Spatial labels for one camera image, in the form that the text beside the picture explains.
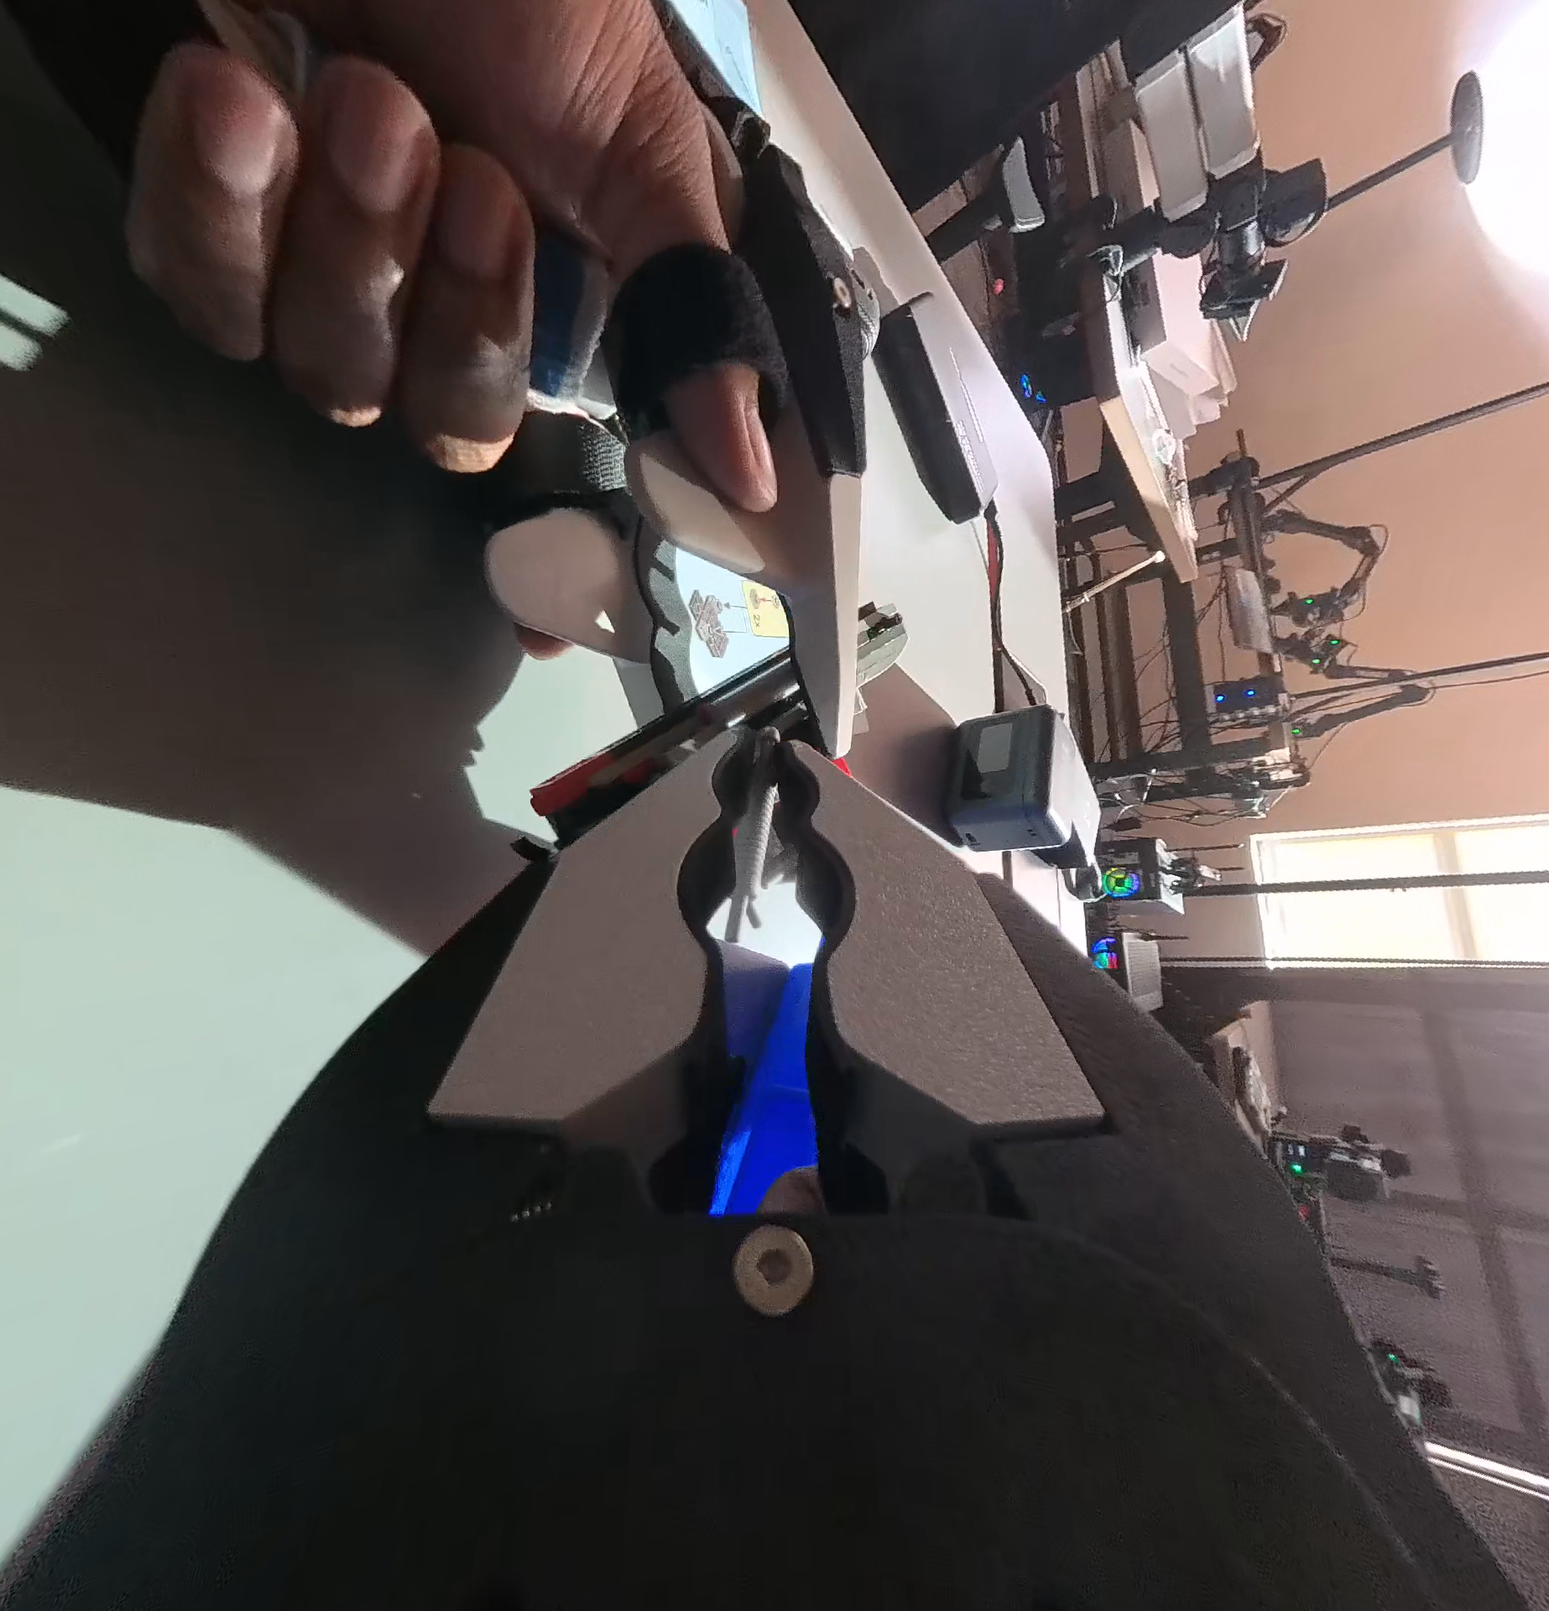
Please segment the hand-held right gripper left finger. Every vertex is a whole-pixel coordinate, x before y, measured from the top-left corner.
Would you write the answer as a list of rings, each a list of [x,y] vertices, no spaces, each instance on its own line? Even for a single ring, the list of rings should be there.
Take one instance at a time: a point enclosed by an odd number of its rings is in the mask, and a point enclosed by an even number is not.
[[[621,1151],[643,1189],[710,1189],[742,1061],[709,919],[735,885],[756,742],[687,753],[545,866],[429,1116]]]

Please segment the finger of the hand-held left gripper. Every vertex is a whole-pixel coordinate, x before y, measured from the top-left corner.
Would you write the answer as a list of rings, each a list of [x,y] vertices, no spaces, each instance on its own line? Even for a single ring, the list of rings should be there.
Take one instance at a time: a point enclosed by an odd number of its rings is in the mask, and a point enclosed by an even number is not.
[[[726,681],[726,662],[714,659],[695,628],[681,582],[681,554],[646,521],[630,521],[619,538],[619,602],[624,692],[643,726],[680,713],[690,698]]]
[[[780,469],[775,585],[826,753],[846,753],[854,742],[862,530],[862,479]]]

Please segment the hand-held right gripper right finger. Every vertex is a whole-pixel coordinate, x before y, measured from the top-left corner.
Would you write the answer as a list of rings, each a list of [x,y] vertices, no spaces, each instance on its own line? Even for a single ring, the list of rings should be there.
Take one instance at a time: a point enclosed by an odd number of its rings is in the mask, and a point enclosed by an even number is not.
[[[806,1068],[825,1194],[1109,1113],[978,874],[817,747],[775,758],[794,898],[820,930]]]

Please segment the toy brick vehicle model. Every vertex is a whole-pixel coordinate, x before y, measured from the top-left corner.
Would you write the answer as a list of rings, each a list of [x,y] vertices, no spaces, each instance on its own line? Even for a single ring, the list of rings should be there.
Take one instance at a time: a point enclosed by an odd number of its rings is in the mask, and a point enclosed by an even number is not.
[[[790,649],[709,692],[695,692],[681,707],[664,710],[643,727],[542,779],[530,790],[530,807],[545,821],[548,836],[517,833],[511,849],[526,861],[542,861],[616,814],[630,797],[639,797],[722,731],[767,726],[780,737],[817,737]]]

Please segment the grey toy spring shock piece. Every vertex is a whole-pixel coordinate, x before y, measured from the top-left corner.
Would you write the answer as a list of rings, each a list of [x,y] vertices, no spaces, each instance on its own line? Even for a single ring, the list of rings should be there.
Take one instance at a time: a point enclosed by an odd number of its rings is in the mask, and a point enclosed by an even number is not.
[[[745,810],[735,833],[735,890],[726,913],[726,943],[739,943],[745,929],[756,929],[756,897],[767,881],[771,814],[778,810],[778,750],[780,731],[767,726],[752,737],[752,772]]]

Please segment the white desk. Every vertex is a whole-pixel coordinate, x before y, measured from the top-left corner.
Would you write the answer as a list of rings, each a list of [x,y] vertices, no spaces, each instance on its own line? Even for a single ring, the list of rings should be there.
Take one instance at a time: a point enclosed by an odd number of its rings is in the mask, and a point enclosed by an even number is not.
[[[356,1020],[513,869],[529,785],[635,726],[530,663],[460,479],[201,351],[0,6],[0,1258],[181,1286]]]

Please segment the person's left hand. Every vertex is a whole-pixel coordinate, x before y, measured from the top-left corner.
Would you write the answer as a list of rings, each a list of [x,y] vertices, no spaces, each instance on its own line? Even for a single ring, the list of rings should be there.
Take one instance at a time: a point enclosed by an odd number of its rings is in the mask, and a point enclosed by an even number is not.
[[[298,110],[188,41],[143,110],[127,254],[221,356],[449,473],[519,433],[534,226],[624,280],[727,250],[719,155],[652,3],[281,3],[327,46]]]

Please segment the black flat box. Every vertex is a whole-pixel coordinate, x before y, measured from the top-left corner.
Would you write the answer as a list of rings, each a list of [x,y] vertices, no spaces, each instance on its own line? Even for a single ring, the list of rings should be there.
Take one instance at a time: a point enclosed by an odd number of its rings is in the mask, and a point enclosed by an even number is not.
[[[954,325],[933,292],[916,292],[883,313],[874,366],[938,511],[949,521],[984,515],[997,489],[997,469],[959,366]]]

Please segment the blue plastic bin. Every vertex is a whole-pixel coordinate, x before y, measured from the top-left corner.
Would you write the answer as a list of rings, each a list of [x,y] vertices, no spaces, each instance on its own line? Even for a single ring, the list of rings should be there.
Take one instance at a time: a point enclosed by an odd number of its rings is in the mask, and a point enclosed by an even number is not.
[[[811,964],[780,964],[745,945],[722,945],[726,1049],[739,1061],[710,1215],[752,1215],[768,1189],[817,1164],[806,1036]]]

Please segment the background work table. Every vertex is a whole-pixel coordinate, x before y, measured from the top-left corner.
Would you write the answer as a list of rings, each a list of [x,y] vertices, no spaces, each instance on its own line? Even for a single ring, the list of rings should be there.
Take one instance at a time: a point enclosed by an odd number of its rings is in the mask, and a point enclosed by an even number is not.
[[[1077,71],[1073,110],[1083,120],[1087,199],[1109,228],[1126,228],[1154,205],[1157,173],[1119,46]],[[1102,469],[1119,473],[1126,492],[1116,498],[1180,582],[1202,570],[1187,446],[1220,414],[1236,385],[1225,332],[1202,316],[1202,269],[1199,258],[1161,251],[1110,280],[1087,274],[1083,313],[1109,438]]]

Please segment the bright window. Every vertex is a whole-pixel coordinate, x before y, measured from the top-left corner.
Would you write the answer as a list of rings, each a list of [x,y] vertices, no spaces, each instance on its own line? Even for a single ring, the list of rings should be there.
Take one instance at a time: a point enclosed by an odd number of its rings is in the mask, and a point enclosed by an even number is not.
[[[1373,881],[1549,869],[1549,814],[1250,837],[1257,881]],[[1257,897],[1270,959],[1549,964],[1549,881]]]

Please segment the black round base stand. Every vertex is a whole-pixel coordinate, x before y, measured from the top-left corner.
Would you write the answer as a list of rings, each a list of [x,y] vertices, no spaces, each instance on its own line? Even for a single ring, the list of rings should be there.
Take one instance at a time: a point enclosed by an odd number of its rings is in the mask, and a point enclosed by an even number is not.
[[[1345,189],[1329,193],[1325,213],[1348,205],[1370,190],[1395,183],[1400,173],[1416,170],[1432,155],[1447,155],[1461,189],[1473,184],[1483,170],[1484,145],[1484,94],[1483,81],[1473,68],[1461,71],[1450,94],[1447,129],[1432,141],[1397,155],[1395,161],[1370,170],[1367,176],[1348,183]]]

